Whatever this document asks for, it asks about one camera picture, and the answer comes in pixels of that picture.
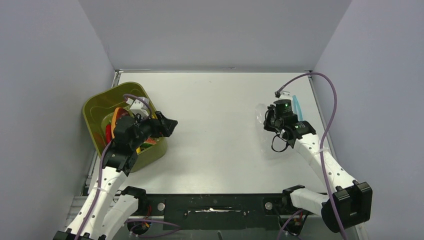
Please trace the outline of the clear zip top bag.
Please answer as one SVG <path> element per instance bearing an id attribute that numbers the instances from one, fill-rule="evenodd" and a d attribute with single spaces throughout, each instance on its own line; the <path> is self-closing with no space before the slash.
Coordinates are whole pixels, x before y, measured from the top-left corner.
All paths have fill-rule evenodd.
<path id="1" fill-rule="evenodd" d="M 276 134 L 273 131 L 266 131 L 264 129 L 267 110 L 268 106 L 265 103 L 259 103 L 255 107 L 255 129 L 262 156 L 266 160 L 286 159 L 294 156 L 296 152 L 290 146 L 283 152 L 276 152 L 283 150 L 286 143 L 278 137 L 276 137 L 273 142 L 273 138 Z"/>

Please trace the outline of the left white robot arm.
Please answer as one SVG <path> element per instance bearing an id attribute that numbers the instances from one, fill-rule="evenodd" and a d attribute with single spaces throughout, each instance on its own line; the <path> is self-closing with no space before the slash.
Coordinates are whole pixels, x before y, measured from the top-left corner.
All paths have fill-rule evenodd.
<path id="1" fill-rule="evenodd" d="M 137 148 L 148 138 L 170 137 L 178 125 L 160 111 L 155 115 L 143 119 L 123 115 L 116 120 L 114 138 L 100 157 L 96 185 L 68 227 L 56 232 L 55 240 L 111 240 L 140 209 L 146 191 L 137 187 L 126 187 L 117 203 L 111 203 L 138 159 Z"/>

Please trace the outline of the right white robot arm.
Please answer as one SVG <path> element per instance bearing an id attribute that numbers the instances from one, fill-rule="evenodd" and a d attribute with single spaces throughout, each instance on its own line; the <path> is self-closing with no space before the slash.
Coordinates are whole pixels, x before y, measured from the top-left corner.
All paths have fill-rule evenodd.
<path id="1" fill-rule="evenodd" d="M 298 209 L 322 217 L 328 229 L 339 233 L 371 218 L 373 190 L 347 173 L 332 154 L 320 146 L 320 138 L 308 121 L 300 121 L 289 99 L 279 99 L 267 107 L 264 130 L 275 133 L 286 148 L 297 151 L 321 182 L 327 194 L 313 192 L 303 185 L 283 190 L 282 209 L 289 214 Z"/>

